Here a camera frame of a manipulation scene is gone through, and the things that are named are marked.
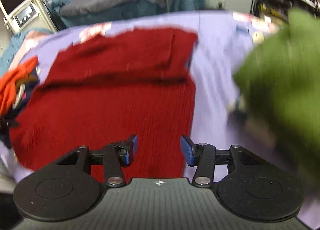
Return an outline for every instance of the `purple bed sheet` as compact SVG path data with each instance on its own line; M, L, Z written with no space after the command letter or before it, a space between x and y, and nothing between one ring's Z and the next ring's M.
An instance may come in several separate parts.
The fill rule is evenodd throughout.
M194 49L190 66L190 73L196 84L191 139L195 143L206 142L215 145L217 149L229 149L230 145L238 144L281 169L290 170L290 164L279 153L251 138L245 133L237 118L228 115L228 105L238 96L232 73L253 47L252 34L256 30L251 22L234 20L232 12L181 12L116 21L112 23L106 36L113 36L135 27L161 26L180 27L198 33L198 45ZM38 56L41 69L39 77L43 82L58 52L65 50L72 43L78 43L79 33L84 28L86 26L74 27L49 35L30 50L22 62L31 56ZM195 168L186 166L184 177L192 179L194 172ZM30 172L18 165L13 173L19 181ZM226 166L216 166L215 181L226 175ZM299 213L299 219L316 229L320 227L320 193L311 186L306 188L308 195Z

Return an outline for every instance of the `red ribbed fabric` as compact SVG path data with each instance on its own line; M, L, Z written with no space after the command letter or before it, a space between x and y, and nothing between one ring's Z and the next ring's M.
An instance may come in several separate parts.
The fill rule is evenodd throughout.
M180 136L189 135L195 86L186 66L197 39L179 29L96 36L60 52L10 139L37 170L79 145L91 150L138 135L131 177L180 177ZM103 180L102 166L92 175Z

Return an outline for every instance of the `white appliance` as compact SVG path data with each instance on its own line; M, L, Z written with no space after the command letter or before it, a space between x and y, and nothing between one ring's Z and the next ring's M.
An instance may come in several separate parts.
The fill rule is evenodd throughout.
M0 0L4 25L12 33L30 28L47 28L56 31L40 0Z

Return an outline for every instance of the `blurry green cloth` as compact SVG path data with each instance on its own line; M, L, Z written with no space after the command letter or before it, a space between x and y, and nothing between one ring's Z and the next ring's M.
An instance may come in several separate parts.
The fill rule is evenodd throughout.
M320 20L292 9L289 25L256 46L234 80L278 145L320 178Z

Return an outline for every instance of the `orange garment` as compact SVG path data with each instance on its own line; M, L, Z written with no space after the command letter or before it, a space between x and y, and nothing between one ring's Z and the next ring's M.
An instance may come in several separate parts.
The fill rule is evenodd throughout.
M28 74L38 65L38 58L32 57L15 69L7 71L0 78L0 116L5 115L16 100L16 82L27 78Z

